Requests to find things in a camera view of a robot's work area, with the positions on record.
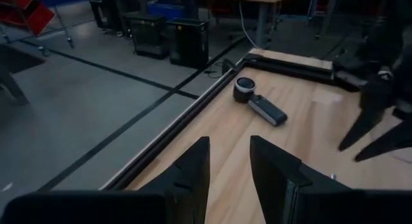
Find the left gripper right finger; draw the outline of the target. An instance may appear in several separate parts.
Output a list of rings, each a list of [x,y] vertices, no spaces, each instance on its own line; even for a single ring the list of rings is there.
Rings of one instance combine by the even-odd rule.
[[[266,223],[411,223],[411,191],[351,189],[258,135],[250,165]]]

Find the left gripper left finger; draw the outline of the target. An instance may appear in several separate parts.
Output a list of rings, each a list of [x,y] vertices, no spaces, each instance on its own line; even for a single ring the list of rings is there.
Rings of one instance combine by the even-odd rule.
[[[9,201],[1,223],[204,223],[210,139],[199,138],[137,190],[31,192]]]

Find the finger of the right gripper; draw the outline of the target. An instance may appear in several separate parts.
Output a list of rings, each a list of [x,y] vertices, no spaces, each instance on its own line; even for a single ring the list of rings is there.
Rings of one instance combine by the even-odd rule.
[[[358,142],[382,121],[384,114],[385,109],[362,109],[356,121],[340,142],[338,150],[344,151]]]
[[[405,120],[367,145],[355,156],[354,161],[369,160],[382,154],[409,147],[411,147],[411,120]]]

